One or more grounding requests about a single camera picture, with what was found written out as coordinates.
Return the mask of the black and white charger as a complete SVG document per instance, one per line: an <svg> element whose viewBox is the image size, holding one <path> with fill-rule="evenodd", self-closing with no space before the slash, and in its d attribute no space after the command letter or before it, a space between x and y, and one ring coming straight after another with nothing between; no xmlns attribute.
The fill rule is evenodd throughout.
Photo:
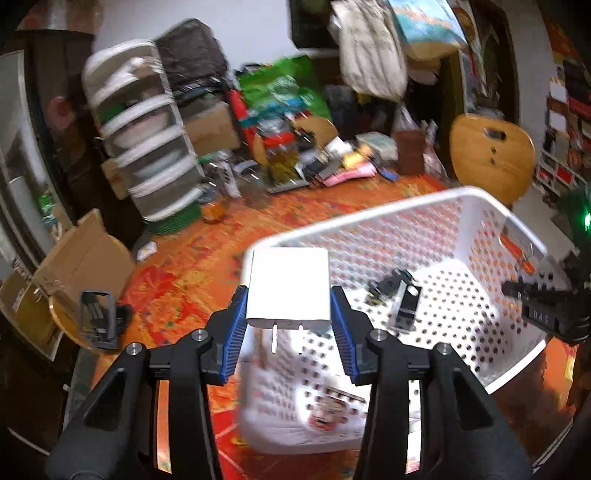
<svg viewBox="0 0 591 480"><path fill-rule="evenodd" d="M415 319L422 288L402 280L394 294L387 328L401 333L415 329Z"/></svg>

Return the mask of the Hello Kitty charger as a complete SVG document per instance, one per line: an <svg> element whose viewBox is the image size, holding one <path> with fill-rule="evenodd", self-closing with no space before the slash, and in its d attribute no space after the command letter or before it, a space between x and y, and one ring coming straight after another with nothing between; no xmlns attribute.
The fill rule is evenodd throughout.
<svg viewBox="0 0 591 480"><path fill-rule="evenodd" d="M332 432L352 420L359 420L363 412L355 404L357 399L339 391L315 397L315 403L308 404L308 425L318 431Z"/></svg>

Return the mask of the white perforated plastic basket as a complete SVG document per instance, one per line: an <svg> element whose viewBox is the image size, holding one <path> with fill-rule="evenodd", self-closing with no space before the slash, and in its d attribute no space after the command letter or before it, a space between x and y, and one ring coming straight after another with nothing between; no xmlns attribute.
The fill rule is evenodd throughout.
<svg viewBox="0 0 591 480"><path fill-rule="evenodd" d="M260 241L262 247L320 247L329 251L332 284L353 309L404 344L452 345L488 392L517 376L545 348L546 334L525 324L504 281L527 280L550 256L546 246L494 197L461 187L390 203L312 224ZM415 329L387 328L394 296L366 303L367 283L393 269L408 270L421 287ZM270 454L310 454L359 447L370 388L342 371L331 333L249 329L240 353L238 425L252 448ZM308 425L308 404L339 391L363 414L332 432Z"/></svg>

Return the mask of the black toy car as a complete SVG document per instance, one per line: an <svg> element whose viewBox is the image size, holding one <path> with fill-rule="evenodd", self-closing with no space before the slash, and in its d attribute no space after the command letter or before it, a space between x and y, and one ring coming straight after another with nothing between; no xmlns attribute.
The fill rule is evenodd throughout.
<svg viewBox="0 0 591 480"><path fill-rule="evenodd" d="M397 294L401 282L406 285L411 285L414 282L414 278L408 270L393 269L382 279L370 280L367 283L366 303L369 305L383 304Z"/></svg>

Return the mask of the white plug adapter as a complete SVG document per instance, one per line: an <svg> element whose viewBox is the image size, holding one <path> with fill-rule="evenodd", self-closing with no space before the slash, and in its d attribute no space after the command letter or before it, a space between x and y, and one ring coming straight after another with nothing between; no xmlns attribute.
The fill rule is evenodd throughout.
<svg viewBox="0 0 591 480"><path fill-rule="evenodd" d="M331 327L329 251L317 247L263 247L252 253L246 321L270 330L276 353L280 330Z"/></svg>

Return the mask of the black phone stand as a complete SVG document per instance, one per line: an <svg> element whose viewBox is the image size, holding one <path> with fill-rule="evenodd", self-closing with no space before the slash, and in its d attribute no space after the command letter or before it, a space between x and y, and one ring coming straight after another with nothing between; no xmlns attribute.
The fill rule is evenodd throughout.
<svg viewBox="0 0 591 480"><path fill-rule="evenodd" d="M82 290L77 309L78 334L95 349L119 351L132 314L129 304L118 304L108 291Z"/></svg>

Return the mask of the round wooden stool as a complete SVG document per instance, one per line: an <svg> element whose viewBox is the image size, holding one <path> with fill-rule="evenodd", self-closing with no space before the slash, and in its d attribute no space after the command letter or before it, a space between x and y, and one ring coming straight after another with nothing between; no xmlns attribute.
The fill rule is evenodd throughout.
<svg viewBox="0 0 591 480"><path fill-rule="evenodd" d="M94 347L78 333L75 319L68 314L58 298L50 296L48 305L54 323L72 342L82 349L94 350Z"/></svg>

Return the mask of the wooden chair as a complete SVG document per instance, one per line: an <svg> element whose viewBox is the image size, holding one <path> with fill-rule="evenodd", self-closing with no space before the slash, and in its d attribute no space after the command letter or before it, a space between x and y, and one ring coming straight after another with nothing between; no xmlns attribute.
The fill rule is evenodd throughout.
<svg viewBox="0 0 591 480"><path fill-rule="evenodd" d="M533 181L536 150L520 126L477 114L463 114L452 123L450 154L454 172L464 186L481 188L510 208Z"/></svg>

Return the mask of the cardboard box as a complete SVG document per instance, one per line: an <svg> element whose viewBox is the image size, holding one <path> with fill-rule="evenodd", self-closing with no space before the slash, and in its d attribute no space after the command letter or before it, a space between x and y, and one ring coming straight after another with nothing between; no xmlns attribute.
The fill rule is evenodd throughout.
<svg viewBox="0 0 591 480"><path fill-rule="evenodd" d="M106 291L120 297L134 268L129 250L106 232L100 212L94 209L63 234L33 279L64 309L75 314L84 290Z"/></svg>

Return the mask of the small white card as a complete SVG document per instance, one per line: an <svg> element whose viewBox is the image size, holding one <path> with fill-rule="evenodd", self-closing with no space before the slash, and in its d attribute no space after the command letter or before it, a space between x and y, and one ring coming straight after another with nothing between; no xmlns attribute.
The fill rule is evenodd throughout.
<svg viewBox="0 0 591 480"><path fill-rule="evenodd" d="M154 241L149 241L137 249L135 259L137 262L142 262L154 255L157 250L157 244Z"/></svg>

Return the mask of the green plastic basket base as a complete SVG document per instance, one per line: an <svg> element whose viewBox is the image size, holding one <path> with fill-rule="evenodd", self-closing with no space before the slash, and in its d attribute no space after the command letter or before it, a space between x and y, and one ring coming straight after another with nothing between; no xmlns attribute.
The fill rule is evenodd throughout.
<svg viewBox="0 0 591 480"><path fill-rule="evenodd" d="M151 234L165 236L184 230L200 217L200 204L193 202L166 219L155 222L144 222L144 224Z"/></svg>

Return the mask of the orange honey jar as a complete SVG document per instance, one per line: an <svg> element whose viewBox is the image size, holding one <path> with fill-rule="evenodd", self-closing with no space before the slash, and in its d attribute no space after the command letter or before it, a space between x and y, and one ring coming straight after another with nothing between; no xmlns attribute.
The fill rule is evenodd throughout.
<svg viewBox="0 0 591 480"><path fill-rule="evenodd" d="M219 223L228 216L228 208L229 203L226 199L222 197L215 198L200 206L201 217L205 223Z"/></svg>

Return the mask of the white remote control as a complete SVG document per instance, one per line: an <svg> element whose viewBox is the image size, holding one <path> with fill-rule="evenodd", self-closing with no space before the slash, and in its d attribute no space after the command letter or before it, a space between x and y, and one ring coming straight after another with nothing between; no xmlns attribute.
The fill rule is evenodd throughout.
<svg viewBox="0 0 591 480"><path fill-rule="evenodd" d="M239 191L238 184L235 181L235 175L229 165L228 161L221 161L217 166L219 177L224 187L224 191L228 194L228 197L232 199L238 199L242 197Z"/></svg>

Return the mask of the beige hanging tote bag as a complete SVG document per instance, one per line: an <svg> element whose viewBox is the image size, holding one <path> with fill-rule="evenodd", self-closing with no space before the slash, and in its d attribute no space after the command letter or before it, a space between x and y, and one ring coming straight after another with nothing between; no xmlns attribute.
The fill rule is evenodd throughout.
<svg viewBox="0 0 591 480"><path fill-rule="evenodd" d="M406 55L385 1L334 1L329 32L339 45L342 81L356 93L400 102L406 93Z"/></svg>

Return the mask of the red lid pickle jar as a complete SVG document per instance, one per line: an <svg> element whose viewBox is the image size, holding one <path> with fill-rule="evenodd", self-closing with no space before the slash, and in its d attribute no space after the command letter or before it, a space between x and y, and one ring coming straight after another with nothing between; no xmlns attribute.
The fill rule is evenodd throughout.
<svg viewBox="0 0 591 480"><path fill-rule="evenodd" d="M297 180L298 161L297 141L290 131L263 137L263 147L266 151L267 175L273 186L279 186Z"/></svg>

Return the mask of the stacked mesh food cover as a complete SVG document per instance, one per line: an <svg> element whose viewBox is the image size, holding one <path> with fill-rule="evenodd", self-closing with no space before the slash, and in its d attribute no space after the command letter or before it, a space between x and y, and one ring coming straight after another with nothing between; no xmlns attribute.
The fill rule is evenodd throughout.
<svg viewBox="0 0 591 480"><path fill-rule="evenodd" d="M156 44L131 40L93 53L82 84L106 153L147 223L165 221L204 193L204 173Z"/></svg>

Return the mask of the dark glass door cabinet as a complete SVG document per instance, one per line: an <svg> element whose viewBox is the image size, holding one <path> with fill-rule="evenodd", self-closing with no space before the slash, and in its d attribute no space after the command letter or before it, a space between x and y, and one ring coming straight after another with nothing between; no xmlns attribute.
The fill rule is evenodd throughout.
<svg viewBox="0 0 591 480"><path fill-rule="evenodd" d="M64 331L34 273L71 226L43 157L25 43L1 49L1 312L26 347L53 362Z"/></svg>

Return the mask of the green shopping bag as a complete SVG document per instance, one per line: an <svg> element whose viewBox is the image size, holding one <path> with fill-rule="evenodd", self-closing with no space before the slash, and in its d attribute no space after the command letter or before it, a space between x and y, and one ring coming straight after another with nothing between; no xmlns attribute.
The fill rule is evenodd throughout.
<svg viewBox="0 0 591 480"><path fill-rule="evenodd" d="M249 116L256 120L287 113L311 113L331 120L322 86L308 56L250 65L235 73Z"/></svg>

